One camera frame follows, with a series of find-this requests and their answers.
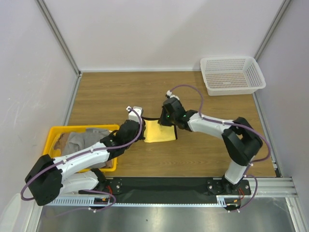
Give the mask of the yellow towel black trim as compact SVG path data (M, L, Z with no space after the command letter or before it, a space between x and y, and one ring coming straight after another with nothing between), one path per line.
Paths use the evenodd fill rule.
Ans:
M175 126L163 126L158 123L158 118L142 118L145 122L144 142L160 143L177 140Z

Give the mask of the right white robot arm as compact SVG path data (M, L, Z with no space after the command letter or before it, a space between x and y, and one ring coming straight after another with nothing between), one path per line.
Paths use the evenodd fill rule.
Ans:
M227 194L234 194L249 163L263 145L259 135L253 132L248 121L242 117L223 122L222 119L207 117L195 110L186 111L179 99L171 97L163 102L158 123L162 126L176 126L181 130L200 132L222 139L231 162L221 185Z

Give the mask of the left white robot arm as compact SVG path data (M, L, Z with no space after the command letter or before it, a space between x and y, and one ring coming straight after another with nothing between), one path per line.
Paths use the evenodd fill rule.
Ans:
M39 206L51 203L62 193L102 193L106 189L103 173L99 169L86 173L81 170L122 155L132 143L142 139L143 132L143 120L126 120L118 131L79 152L56 158L43 155L25 178L24 188L30 190Z

